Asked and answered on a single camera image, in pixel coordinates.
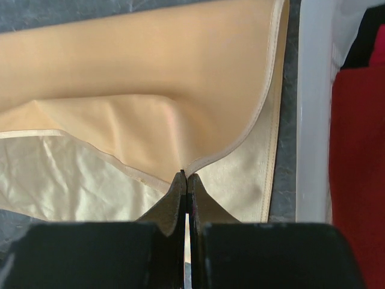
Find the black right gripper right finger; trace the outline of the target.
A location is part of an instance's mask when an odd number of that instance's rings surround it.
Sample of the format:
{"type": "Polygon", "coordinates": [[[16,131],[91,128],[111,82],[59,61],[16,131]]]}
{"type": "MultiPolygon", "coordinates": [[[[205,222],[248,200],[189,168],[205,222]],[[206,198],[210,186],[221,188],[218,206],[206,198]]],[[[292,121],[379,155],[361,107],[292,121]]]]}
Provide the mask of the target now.
{"type": "Polygon", "coordinates": [[[241,223],[187,180],[193,288],[365,288],[345,237],[326,223],[241,223]]]}

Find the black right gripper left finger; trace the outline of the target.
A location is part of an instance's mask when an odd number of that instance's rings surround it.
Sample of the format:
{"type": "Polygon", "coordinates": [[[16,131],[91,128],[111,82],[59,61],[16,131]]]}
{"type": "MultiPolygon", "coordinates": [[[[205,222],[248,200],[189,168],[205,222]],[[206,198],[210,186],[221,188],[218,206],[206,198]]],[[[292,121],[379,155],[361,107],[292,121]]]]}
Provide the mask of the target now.
{"type": "Polygon", "coordinates": [[[183,288],[186,176],[134,222],[40,223],[1,262],[2,288],[183,288]]]}

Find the peach cloth napkin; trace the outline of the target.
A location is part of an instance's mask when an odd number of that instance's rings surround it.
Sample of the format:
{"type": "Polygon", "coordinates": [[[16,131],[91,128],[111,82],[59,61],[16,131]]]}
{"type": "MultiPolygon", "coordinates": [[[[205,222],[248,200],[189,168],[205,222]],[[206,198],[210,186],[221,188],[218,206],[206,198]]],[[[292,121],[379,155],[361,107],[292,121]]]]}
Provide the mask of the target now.
{"type": "Polygon", "coordinates": [[[198,173],[268,219],[288,1],[210,1],[1,35],[1,208],[133,220],[198,173]]]}

